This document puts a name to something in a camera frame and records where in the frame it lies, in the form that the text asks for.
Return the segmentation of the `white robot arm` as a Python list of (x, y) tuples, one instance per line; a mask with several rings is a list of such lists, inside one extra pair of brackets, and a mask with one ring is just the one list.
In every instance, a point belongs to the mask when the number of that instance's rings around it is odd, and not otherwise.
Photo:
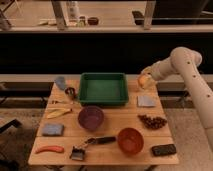
[(192, 98), (213, 151), (213, 90), (197, 69), (201, 63), (202, 55), (199, 52), (177, 47), (171, 51), (168, 58), (143, 69), (138, 77), (138, 84), (142, 89), (146, 89), (172, 74), (179, 74)]

